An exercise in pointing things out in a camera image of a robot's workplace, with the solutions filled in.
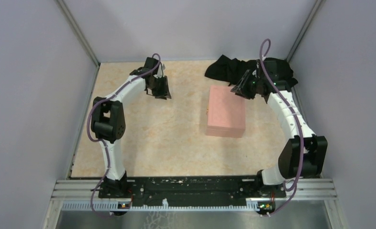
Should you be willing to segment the pink jewelry box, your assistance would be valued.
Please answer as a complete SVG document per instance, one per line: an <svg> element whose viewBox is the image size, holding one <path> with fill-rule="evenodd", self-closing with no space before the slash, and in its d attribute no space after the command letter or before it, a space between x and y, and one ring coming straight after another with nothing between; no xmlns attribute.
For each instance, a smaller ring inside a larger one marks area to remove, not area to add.
<svg viewBox="0 0 376 229"><path fill-rule="evenodd" d="M212 85L209 90L206 135L242 138L246 129L245 99L232 87Z"/></svg>

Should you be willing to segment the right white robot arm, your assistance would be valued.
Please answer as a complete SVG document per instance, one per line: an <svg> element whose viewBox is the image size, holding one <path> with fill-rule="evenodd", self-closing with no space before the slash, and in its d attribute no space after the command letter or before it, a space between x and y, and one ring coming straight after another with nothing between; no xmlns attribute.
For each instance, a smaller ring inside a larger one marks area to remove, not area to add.
<svg viewBox="0 0 376 229"><path fill-rule="evenodd" d="M250 61L231 92L245 99L264 98L273 110L287 140L276 165L258 172L254 190L268 196L273 185L289 179L311 178L321 174L328 142L306 123L295 104L292 88L298 81L288 62L276 58Z"/></svg>

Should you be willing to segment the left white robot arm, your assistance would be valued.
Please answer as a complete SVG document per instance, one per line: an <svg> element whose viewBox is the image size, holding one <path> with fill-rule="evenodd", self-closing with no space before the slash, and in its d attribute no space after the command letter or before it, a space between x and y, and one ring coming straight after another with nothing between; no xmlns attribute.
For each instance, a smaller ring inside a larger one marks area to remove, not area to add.
<svg viewBox="0 0 376 229"><path fill-rule="evenodd" d="M87 118L87 136L100 144L105 159L106 171L100 186L110 188L118 198L129 191L121 151L121 138L126 131L124 108L143 92L156 99L172 98L165 67L157 53L147 57L144 65L133 70L112 93L94 98Z"/></svg>

